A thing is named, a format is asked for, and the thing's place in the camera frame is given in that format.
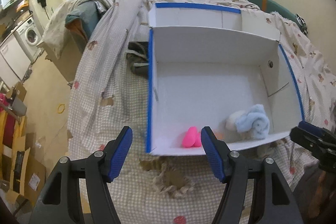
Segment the teal pillow under quilt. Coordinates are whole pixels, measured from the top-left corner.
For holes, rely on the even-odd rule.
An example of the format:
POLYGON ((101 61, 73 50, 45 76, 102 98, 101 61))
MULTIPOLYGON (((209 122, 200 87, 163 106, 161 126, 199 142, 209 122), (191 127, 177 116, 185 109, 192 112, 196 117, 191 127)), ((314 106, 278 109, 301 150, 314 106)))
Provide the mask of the teal pillow under quilt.
POLYGON ((65 28, 75 42, 85 47, 96 25, 106 13, 107 8, 99 1, 86 1, 68 13, 65 28))

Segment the white washing machine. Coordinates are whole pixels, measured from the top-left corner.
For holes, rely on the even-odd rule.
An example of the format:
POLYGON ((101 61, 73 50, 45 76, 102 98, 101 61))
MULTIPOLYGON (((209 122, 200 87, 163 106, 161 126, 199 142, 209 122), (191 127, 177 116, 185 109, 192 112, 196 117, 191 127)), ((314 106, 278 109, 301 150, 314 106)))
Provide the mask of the white washing machine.
POLYGON ((41 54, 41 49, 38 48, 38 44, 41 42, 42 36, 32 16, 17 26, 14 31, 14 36, 33 64, 41 54))

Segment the white box blue edges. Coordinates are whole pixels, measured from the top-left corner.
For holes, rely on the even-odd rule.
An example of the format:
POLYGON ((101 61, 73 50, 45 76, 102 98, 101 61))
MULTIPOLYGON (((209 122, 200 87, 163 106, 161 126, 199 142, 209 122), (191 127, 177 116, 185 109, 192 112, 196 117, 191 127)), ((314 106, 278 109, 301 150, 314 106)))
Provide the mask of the white box blue edges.
POLYGON ((149 69, 146 151, 195 156, 185 148, 191 127, 211 127, 230 149, 285 138, 304 119, 281 32, 262 15, 199 3, 156 3, 148 14, 149 69), (244 140, 225 128, 234 112, 264 106, 263 140, 244 140))

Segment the dark clothing on bed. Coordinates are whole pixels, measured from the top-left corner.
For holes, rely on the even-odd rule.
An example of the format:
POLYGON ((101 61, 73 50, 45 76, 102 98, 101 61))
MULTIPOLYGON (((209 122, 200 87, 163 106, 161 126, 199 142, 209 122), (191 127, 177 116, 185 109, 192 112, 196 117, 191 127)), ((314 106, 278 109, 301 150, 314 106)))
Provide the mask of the dark clothing on bed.
POLYGON ((148 79, 149 42, 129 42, 126 50, 126 60, 131 72, 148 79))

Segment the cardboard boxes on floor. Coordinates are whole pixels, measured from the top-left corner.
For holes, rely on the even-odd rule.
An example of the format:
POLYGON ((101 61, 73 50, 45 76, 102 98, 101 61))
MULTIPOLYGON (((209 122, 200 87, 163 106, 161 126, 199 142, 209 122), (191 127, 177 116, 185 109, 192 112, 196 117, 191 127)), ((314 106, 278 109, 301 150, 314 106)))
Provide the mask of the cardboard boxes on floor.
POLYGON ((1 182, 9 203, 36 204, 46 167, 34 155, 34 133, 27 131, 26 90, 21 82, 1 93, 1 182))

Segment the light blue fluffy towel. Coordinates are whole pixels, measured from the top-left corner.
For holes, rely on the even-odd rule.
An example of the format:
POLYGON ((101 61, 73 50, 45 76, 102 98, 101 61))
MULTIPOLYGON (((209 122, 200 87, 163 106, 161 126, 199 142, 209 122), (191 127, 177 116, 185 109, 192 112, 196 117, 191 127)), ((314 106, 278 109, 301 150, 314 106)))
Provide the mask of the light blue fluffy towel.
POLYGON ((238 133, 248 132, 252 139, 262 140, 268 136, 270 120, 265 112, 264 105, 256 104, 238 117, 235 121, 238 133))

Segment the pink plush toy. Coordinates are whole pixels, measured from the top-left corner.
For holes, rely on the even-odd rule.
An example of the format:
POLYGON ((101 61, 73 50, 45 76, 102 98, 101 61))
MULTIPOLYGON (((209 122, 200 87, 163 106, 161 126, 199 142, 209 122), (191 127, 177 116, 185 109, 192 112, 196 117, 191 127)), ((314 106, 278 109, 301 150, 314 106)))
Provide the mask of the pink plush toy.
POLYGON ((182 140, 182 147, 192 148, 201 146, 201 134, 198 132, 197 127, 190 127, 182 140))

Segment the cream white cloth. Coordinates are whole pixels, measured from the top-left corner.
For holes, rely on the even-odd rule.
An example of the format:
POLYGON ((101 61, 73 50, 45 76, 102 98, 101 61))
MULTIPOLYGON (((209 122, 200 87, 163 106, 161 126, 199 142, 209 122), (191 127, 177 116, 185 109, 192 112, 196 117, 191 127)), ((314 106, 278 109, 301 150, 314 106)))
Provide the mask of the cream white cloth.
POLYGON ((246 111, 240 110, 232 113, 226 119, 226 129, 239 133, 246 132, 245 129, 246 111))

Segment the teal pillow orange stripe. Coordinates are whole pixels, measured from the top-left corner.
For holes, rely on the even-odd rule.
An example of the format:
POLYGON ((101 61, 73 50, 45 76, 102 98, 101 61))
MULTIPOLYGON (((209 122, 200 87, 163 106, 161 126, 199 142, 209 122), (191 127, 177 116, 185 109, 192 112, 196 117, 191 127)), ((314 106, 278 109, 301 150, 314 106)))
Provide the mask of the teal pillow orange stripe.
POLYGON ((298 17, 297 14, 290 12, 284 6, 278 4, 273 0, 248 0, 249 2, 254 3, 264 12, 271 13, 271 12, 278 12, 282 17, 287 18, 291 21, 296 22, 297 24, 301 25, 304 21, 298 17))

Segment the white kitchen cabinet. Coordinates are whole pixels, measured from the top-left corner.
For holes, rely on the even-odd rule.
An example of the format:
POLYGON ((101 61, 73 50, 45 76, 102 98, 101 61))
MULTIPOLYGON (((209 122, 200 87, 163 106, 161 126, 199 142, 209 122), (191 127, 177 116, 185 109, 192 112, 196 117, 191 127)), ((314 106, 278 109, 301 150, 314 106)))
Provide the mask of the white kitchen cabinet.
POLYGON ((14 35, 1 44, 1 80, 11 88, 21 81, 31 65, 14 35))

